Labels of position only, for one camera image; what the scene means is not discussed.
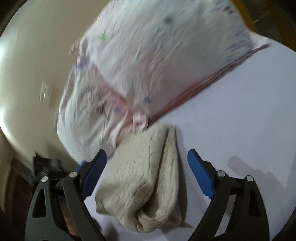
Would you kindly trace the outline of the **person's left hand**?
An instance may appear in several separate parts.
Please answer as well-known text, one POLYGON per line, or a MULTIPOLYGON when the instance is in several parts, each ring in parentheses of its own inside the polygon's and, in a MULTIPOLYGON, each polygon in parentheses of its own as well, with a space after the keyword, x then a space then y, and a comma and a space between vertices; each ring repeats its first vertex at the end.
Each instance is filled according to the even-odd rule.
POLYGON ((64 219, 65 219, 66 225, 67 225, 67 229, 69 230, 69 233, 71 235, 76 236, 76 237, 80 237, 79 232, 78 232, 78 230, 75 226, 75 223, 72 219, 70 210, 67 206, 67 203, 65 201, 60 200, 60 206, 61 206, 62 213, 63 213, 64 219))

